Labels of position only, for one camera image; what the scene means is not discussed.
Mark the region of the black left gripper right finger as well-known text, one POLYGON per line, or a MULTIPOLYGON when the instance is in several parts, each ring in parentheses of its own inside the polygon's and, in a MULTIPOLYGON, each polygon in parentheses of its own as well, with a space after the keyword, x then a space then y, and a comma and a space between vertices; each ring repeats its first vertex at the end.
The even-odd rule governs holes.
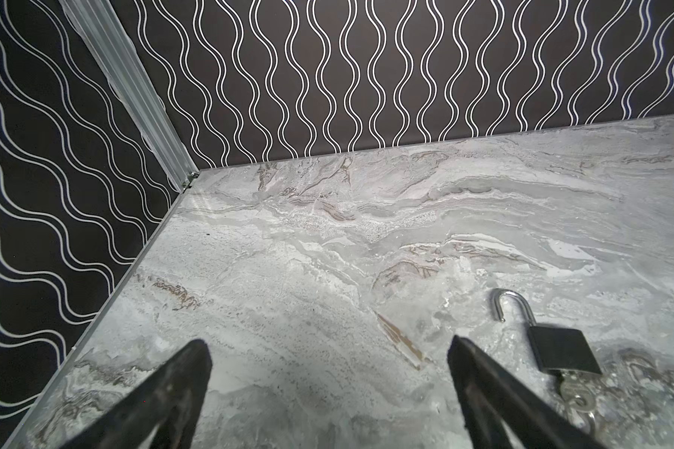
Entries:
POLYGON ((601 448, 471 340, 455 336, 447 352, 472 445, 510 448, 509 428, 526 448, 601 448))

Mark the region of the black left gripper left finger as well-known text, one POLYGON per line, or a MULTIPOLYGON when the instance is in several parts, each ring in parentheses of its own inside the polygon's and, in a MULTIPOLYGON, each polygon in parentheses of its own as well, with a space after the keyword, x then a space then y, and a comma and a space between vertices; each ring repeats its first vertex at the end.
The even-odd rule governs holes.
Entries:
POLYGON ((65 448, 189 448, 213 368, 204 340, 191 340, 65 448))

